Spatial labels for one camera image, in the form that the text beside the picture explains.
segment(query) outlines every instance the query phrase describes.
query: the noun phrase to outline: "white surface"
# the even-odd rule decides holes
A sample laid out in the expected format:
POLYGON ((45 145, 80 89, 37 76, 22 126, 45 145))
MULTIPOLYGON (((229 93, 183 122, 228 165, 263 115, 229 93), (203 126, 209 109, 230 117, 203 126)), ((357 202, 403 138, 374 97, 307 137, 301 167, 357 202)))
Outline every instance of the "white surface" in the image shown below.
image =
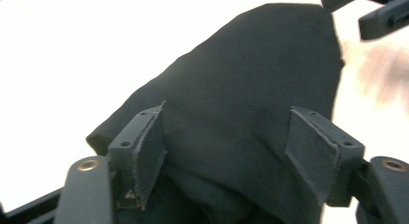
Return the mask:
MULTIPOLYGON (((177 57, 236 15, 278 1, 319 3, 319 0, 0 1, 0 201, 5 210, 61 187, 69 166, 94 154, 85 137, 132 92, 177 57)), ((354 15, 351 20, 356 22, 358 16, 354 15)), ((348 25, 355 27, 355 22, 348 25)), ((348 32, 342 34, 349 38, 348 32)), ((354 99, 362 104, 362 97, 357 94, 354 99)), ((340 94, 339 107, 350 102, 343 99, 340 94)), ((338 109, 335 118, 341 127, 362 135, 365 128, 362 125, 379 117, 379 110, 371 109, 373 104, 367 100, 368 106, 359 106, 362 108, 359 112, 350 107, 353 114, 364 118, 359 126, 354 125, 357 116, 351 117, 351 110, 338 109)), ((404 110, 380 112, 384 112, 381 120, 389 121, 390 126, 405 117, 404 110)), ((405 119, 401 122, 407 128, 409 122, 405 119)), ((390 143, 395 137, 391 131, 380 136, 384 134, 381 128, 368 131, 374 131, 373 141, 390 143)), ((404 138, 396 140, 400 145, 407 143, 404 138)), ((394 156, 388 151, 382 154, 394 156)), ((409 161, 407 154, 401 159, 409 161)), ((353 209, 326 211, 323 223, 354 223, 353 212, 353 209)))

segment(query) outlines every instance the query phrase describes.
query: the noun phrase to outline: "dark green cloth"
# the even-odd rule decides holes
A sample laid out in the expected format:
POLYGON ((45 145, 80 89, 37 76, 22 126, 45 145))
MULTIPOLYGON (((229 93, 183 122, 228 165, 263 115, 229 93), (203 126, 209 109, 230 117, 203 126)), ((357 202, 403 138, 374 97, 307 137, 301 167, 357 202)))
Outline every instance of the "dark green cloth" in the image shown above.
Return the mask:
POLYGON ((138 89, 87 137, 98 154, 163 100, 168 154, 147 210, 122 223, 319 223, 321 205, 285 155, 289 109, 330 119, 341 68, 331 15, 268 4, 233 19, 138 89))

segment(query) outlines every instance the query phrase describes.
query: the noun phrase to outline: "screw hole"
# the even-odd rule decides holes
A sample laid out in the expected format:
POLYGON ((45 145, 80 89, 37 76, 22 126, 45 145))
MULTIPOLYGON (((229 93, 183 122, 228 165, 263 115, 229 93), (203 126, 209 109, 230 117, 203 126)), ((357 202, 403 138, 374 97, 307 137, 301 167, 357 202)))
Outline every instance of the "screw hole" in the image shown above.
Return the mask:
POLYGON ((121 143, 121 147, 127 147, 129 145, 130 145, 130 142, 127 142, 127 141, 121 143))
POLYGON ((407 170, 405 165, 394 160, 385 159, 382 161, 382 163, 385 167, 392 169, 394 171, 405 172, 407 170))
POLYGON ((349 142, 349 141, 345 141, 345 142, 343 142, 343 144, 345 145, 345 146, 353 146, 353 144, 351 143, 351 142, 349 142))

